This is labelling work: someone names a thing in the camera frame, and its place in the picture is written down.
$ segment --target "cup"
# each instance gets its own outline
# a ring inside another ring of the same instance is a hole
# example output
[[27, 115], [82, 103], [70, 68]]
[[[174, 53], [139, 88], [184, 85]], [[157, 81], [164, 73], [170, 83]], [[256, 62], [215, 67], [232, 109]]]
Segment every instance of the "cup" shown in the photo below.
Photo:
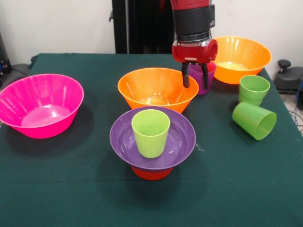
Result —
[[251, 103], [239, 103], [232, 119], [256, 140], [264, 139], [276, 124], [276, 114]]
[[155, 158], [163, 153], [169, 127], [169, 117], [159, 110], [143, 110], [133, 117], [132, 128], [143, 157]]
[[209, 64], [207, 64], [207, 69], [208, 69], [208, 89], [205, 89], [204, 87], [204, 75], [201, 69], [200, 65], [189, 65], [189, 75], [194, 78], [198, 85], [199, 85], [199, 91], [198, 95], [205, 95], [209, 92], [210, 86], [213, 82], [214, 79], [214, 72], [216, 70], [217, 66], [216, 64], [212, 61]]
[[267, 79], [255, 75], [244, 76], [240, 80], [239, 102], [261, 105], [269, 89]]

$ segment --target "lime green cup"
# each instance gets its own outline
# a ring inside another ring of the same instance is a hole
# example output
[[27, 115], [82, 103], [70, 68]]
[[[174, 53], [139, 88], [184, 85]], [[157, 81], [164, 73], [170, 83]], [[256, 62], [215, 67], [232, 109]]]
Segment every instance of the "lime green cup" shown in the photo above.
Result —
[[264, 139], [276, 124], [276, 114], [251, 103], [239, 103], [232, 119], [256, 140]]
[[270, 83], [267, 79], [255, 75], [244, 76], [240, 80], [239, 101], [261, 105], [269, 89]]
[[133, 117], [132, 128], [143, 157], [155, 158], [163, 153], [169, 127], [169, 117], [159, 110], [143, 110]]

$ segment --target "plastic bowl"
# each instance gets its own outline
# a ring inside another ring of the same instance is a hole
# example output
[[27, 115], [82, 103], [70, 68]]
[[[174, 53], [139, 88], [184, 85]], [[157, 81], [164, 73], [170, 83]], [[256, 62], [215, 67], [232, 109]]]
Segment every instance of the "plastic bowl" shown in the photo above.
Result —
[[29, 76], [0, 92], [0, 121], [31, 138], [53, 137], [71, 125], [83, 98], [81, 84], [70, 77]]
[[[170, 119], [164, 152], [156, 158], [145, 158], [139, 153], [131, 126], [133, 117], [148, 109], [162, 111]], [[121, 115], [111, 127], [109, 140], [114, 152], [131, 166], [137, 176], [145, 180], [159, 180], [189, 157], [196, 145], [196, 133], [182, 114], [165, 107], [146, 106]]]
[[266, 67], [272, 55], [270, 50], [252, 39], [238, 36], [221, 36], [218, 54], [214, 61], [217, 65], [214, 77], [227, 84], [239, 84], [246, 75], [257, 75]]
[[166, 68], [145, 68], [125, 74], [118, 90], [132, 109], [162, 106], [182, 113], [199, 91], [189, 76], [189, 88], [183, 87], [182, 73]]

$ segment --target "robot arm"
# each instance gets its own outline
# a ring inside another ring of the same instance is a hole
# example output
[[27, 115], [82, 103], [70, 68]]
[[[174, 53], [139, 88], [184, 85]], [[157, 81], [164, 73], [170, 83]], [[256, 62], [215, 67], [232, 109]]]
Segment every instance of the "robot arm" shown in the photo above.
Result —
[[217, 42], [210, 37], [215, 25], [214, 5], [211, 0], [170, 0], [176, 32], [172, 54], [182, 63], [184, 87], [189, 87], [188, 65], [201, 65], [205, 88], [208, 88], [207, 63], [214, 61]]

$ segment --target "orange bowl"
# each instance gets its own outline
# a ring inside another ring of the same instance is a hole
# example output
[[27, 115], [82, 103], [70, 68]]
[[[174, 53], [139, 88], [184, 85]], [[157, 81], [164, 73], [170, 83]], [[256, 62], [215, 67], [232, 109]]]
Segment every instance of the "orange bowl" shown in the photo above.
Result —
[[270, 50], [257, 41], [238, 36], [221, 36], [215, 40], [218, 54], [214, 77], [221, 82], [239, 84], [242, 77], [257, 75], [272, 59]]
[[199, 91], [189, 76], [189, 88], [183, 87], [182, 73], [166, 68], [145, 68], [125, 74], [118, 90], [132, 109], [163, 106], [182, 113]]

